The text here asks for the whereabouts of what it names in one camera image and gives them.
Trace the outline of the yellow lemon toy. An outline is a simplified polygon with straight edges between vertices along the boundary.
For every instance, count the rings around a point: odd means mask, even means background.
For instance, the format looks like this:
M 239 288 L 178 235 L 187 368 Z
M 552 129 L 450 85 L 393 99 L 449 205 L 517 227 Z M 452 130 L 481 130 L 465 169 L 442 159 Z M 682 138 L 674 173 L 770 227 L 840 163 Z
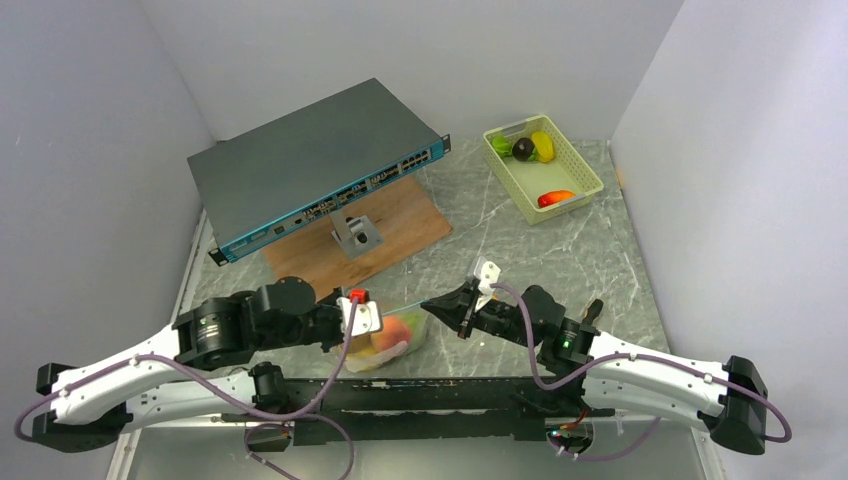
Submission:
M 347 355 L 345 356 L 346 368 L 350 371 L 361 371 L 373 364 L 378 350 L 374 347 L 370 335 L 354 337 Z

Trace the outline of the green cabbage toy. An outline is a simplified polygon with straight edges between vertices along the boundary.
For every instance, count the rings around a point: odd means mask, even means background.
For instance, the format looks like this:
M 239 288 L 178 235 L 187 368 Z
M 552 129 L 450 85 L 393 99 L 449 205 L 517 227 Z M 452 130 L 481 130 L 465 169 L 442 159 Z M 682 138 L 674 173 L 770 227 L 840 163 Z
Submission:
M 401 320 L 410 329 L 411 337 L 408 343 L 412 349 L 419 348 L 426 339 L 428 318 L 429 315 L 423 310 L 401 316 Z

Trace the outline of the pink peach toy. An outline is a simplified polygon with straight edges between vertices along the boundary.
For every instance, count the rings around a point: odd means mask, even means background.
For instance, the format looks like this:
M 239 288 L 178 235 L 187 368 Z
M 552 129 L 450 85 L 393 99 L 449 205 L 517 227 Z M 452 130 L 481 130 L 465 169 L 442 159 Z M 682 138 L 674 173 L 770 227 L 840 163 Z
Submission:
M 410 340 L 410 329 L 397 315 L 385 316 L 383 318 L 383 327 L 379 332 L 371 335 L 371 340 L 378 352 L 386 351 L 400 342 Z

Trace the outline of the clear zip top bag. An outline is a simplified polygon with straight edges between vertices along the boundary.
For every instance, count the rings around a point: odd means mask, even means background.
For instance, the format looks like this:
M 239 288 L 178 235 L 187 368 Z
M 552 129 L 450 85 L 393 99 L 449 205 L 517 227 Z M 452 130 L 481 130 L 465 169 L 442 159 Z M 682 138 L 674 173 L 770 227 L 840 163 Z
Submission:
M 351 373 L 375 370 L 420 348 L 431 318 L 420 305 L 421 301 L 404 306 L 359 304 L 344 368 Z

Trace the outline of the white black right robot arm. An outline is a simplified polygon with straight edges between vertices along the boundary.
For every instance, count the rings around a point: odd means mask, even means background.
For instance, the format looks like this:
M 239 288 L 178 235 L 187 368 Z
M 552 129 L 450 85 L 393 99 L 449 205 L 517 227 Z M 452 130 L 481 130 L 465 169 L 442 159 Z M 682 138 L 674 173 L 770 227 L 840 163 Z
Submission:
M 467 281 L 422 307 L 461 338 L 479 330 L 525 347 L 534 383 L 564 415 L 641 411 L 697 427 L 737 453 L 764 454 L 768 392 L 750 360 L 684 359 L 626 342 L 594 326 L 601 301 L 577 321 L 538 285 L 513 297 L 513 305 L 485 298 Z

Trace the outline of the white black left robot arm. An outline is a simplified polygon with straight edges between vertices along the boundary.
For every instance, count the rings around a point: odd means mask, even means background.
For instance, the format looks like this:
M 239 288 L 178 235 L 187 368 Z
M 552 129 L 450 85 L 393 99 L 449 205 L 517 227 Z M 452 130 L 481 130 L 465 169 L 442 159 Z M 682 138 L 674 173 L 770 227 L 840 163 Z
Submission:
M 48 363 L 38 370 L 42 400 L 22 413 L 22 441 L 63 453 L 114 443 L 126 432 L 210 413 L 287 422 L 312 413 L 336 379 L 293 405 L 280 367 L 260 363 L 218 380 L 204 373 L 247 363 L 262 351 L 318 344 L 348 348 L 369 309 L 361 289 L 317 299 L 312 286 L 286 277 L 254 291 L 210 298 L 134 347 L 84 367 Z

